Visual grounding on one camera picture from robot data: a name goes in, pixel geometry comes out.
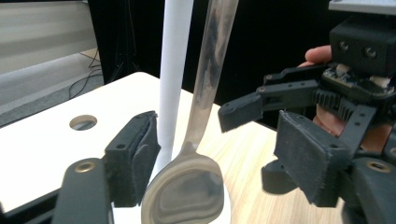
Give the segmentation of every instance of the wooden table surface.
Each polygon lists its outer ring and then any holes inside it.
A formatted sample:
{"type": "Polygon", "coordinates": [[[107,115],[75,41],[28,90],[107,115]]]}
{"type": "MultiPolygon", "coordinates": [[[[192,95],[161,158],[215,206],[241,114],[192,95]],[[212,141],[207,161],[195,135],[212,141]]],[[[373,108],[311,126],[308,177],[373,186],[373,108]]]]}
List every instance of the wooden table surface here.
{"type": "MultiPolygon", "coordinates": [[[[59,188],[65,169],[73,162],[101,158],[129,119],[158,111],[158,99],[159,79],[136,73],[0,129],[4,210],[59,188]],[[71,129],[70,120],[79,115],[95,116],[97,124],[87,131],[71,129]]],[[[191,99],[192,94],[182,92],[175,148],[181,147],[184,138],[191,99]]],[[[198,152],[219,163],[230,194],[233,224],[342,223],[342,203],[337,208],[316,208],[298,189],[281,196],[262,191],[261,168],[275,158],[276,132],[251,122],[221,133],[218,110],[214,105],[198,152]]]]}

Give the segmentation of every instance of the spoon handle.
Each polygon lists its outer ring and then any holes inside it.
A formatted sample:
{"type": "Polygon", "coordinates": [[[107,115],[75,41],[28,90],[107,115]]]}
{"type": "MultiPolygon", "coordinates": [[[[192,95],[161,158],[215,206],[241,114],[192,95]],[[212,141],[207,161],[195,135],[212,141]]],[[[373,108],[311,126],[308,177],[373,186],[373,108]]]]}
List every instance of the spoon handle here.
{"type": "Polygon", "coordinates": [[[201,142],[218,89],[238,0],[210,0],[182,152],[201,142]]]}

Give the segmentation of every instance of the metal spoon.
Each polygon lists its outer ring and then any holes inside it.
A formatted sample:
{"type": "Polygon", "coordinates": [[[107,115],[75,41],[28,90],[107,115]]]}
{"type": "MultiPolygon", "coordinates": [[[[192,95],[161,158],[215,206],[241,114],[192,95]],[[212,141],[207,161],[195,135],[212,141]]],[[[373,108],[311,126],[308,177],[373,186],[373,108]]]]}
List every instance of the metal spoon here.
{"type": "Polygon", "coordinates": [[[177,157],[151,181],[142,223],[209,223],[224,204],[219,165],[196,153],[209,120],[238,0],[210,0],[186,136],[177,157]]]}

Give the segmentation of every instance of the cable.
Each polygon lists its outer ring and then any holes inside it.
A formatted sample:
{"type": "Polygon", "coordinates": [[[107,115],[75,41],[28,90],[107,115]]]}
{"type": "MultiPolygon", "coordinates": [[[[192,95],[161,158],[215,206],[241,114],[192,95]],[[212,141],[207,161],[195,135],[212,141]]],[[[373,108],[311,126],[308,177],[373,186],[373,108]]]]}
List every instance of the cable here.
{"type": "Polygon", "coordinates": [[[69,87],[69,100],[74,99],[76,96],[78,96],[78,95],[85,89],[85,87],[87,86],[87,83],[88,83],[88,79],[90,79],[90,77],[99,77],[99,76],[102,76],[103,74],[95,74],[95,75],[92,76],[92,73],[97,72],[97,71],[101,71],[101,70],[102,70],[102,69],[100,69],[100,68],[99,68],[99,69],[94,69],[94,70],[92,70],[92,71],[88,74],[87,77],[84,77],[84,78],[82,78],[82,79],[76,81],[75,83],[73,83],[73,84],[69,87]],[[84,80],[84,79],[85,79],[85,82],[84,82],[84,85],[82,86],[82,88],[81,88],[76,94],[72,95],[72,89],[73,89],[73,87],[74,87],[76,84],[78,84],[80,81],[84,80]]]}
{"type": "Polygon", "coordinates": [[[93,67],[96,67],[96,66],[100,66],[100,64],[97,64],[97,65],[92,66],[93,62],[96,60],[96,56],[98,55],[98,51],[99,51],[99,50],[96,49],[95,56],[93,56],[93,59],[92,59],[90,65],[88,65],[89,68],[93,68],[93,67]]]}
{"type": "Polygon", "coordinates": [[[129,0],[126,0],[126,1],[128,4],[129,20],[131,22],[132,40],[134,41],[134,55],[136,55],[137,49],[136,49],[136,39],[134,38],[134,23],[132,21],[131,3],[129,2],[129,0]]]}

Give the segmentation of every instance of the black 3d-printed part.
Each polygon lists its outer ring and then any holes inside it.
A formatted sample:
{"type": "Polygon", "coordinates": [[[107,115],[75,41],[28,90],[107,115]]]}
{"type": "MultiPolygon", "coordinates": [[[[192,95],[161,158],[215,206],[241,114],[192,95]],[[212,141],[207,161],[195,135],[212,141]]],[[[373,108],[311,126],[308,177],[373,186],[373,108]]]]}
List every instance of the black 3d-printed part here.
{"type": "Polygon", "coordinates": [[[355,109],[356,109],[356,105],[343,97],[340,101],[340,105],[338,106],[337,115],[342,120],[348,121],[350,116],[352,116],[353,111],[355,111],[355,109]]]}
{"type": "Polygon", "coordinates": [[[262,188],[274,194],[285,194],[297,188],[279,161],[262,167],[262,188]]]}
{"type": "Polygon", "coordinates": [[[396,30],[392,17],[354,16],[330,32],[332,59],[365,74],[396,73],[396,30]]]}
{"type": "Polygon", "coordinates": [[[360,148],[361,141],[375,116],[375,112],[375,107],[357,105],[341,132],[339,140],[349,147],[351,156],[360,148]]]}
{"type": "Polygon", "coordinates": [[[52,224],[114,223],[105,166],[96,158],[77,161],[64,174],[52,224]]]}
{"type": "Polygon", "coordinates": [[[262,118],[262,98],[257,92],[233,100],[219,109],[222,132],[262,118]]]}
{"type": "Polygon", "coordinates": [[[334,91],[318,89],[314,93],[314,102],[325,108],[333,108],[340,104],[340,95],[334,91]]]}
{"type": "Polygon", "coordinates": [[[368,223],[394,223],[396,167],[385,161],[360,158],[353,161],[351,179],[368,223]]]}
{"type": "Polygon", "coordinates": [[[337,172],[351,159],[343,142],[304,116],[280,111],[275,155],[309,202],[336,206],[337,172]]]}
{"type": "Polygon", "coordinates": [[[156,118],[154,111],[133,117],[106,148],[106,172],[116,207],[142,201],[160,151],[156,118]]]}

